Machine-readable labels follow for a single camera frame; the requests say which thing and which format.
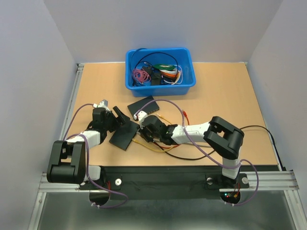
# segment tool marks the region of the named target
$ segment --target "black flat plate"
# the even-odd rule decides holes
[[[134,123],[133,121],[128,121],[125,125],[115,131],[109,142],[126,151],[139,127],[139,124]]]
[[[146,103],[152,101],[154,98],[152,96],[145,97],[135,103],[128,105],[129,112],[133,116],[139,109],[141,109]],[[156,102],[152,102],[148,106],[146,106],[143,111],[148,115],[152,114],[155,111],[158,111],[160,108]]]

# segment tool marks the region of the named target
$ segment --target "black mounting bracket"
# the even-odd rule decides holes
[[[243,131],[219,116],[214,116],[209,123],[208,130],[204,132],[204,140],[223,158],[238,159],[243,144]]]
[[[71,156],[71,162],[62,162]],[[85,143],[76,142],[72,145],[64,140],[53,143],[47,180],[51,183],[80,184],[85,177]]]

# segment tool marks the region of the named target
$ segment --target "white wall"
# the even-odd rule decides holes
[[[287,170],[307,212],[307,1],[284,0],[254,51],[248,71]]]
[[[45,0],[77,62],[185,46],[193,61],[248,61],[282,0]]]
[[[42,0],[0,7],[0,229],[27,229],[75,74]]]

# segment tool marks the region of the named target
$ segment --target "blue plastic bin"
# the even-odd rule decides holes
[[[192,64],[191,55],[186,48],[165,48],[165,49],[142,49],[135,52],[132,59],[131,56],[135,52],[130,50],[126,53],[126,87],[132,91],[135,97],[147,96],[169,96],[169,95],[184,95],[190,87],[196,84],[194,68]],[[134,69],[138,61],[147,54],[152,52],[164,52],[176,58],[178,64],[182,67],[182,83],[176,85],[155,85],[155,86],[132,86],[133,79],[131,69]],[[174,59],[165,54],[152,54],[144,58],[143,61],[148,61],[152,65],[155,64],[170,64],[176,65]],[[139,64],[137,67],[140,69],[144,63]]]

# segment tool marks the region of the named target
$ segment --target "wooden tabletop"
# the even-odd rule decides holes
[[[244,63],[194,63],[196,85],[188,94],[182,96],[163,96],[156,99],[169,99],[185,110],[190,124],[196,125],[210,121],[213,116],[220,116],[237,127],[248,125],[265,126],[258,102]],[[118,108],[130,116],[127,105],[140,100],[133,97],[125,87],[125,63],[90,63],[85,64],[74,105],[74,112],[85,103],[99,103],[106,99],[108,107]],[[173,124],[181,122],[180,112],[167,102],[157,102],[157,112]],[[76,116],[69,131],[70,134],[85,130],[92,120],[90,106],[83,108]],[[261,128],[244,130],[245,137],[241,157],[255,165],[277,165],[275,154],[268,133]],[[208,158],[198,161],[183,161],[165,153],[153,152],[132,142],[127,151],[109,143],[112,134],[108,133],[104,143],[90,149],[90,164],[102,166],[180,166],[214,165]],[[146,143],[141,137],[136,139]],[[194,146],[181,145],[170,153],[185,158],[203,156]],[[219,162],[222,158],[215,152],[211,155]]]

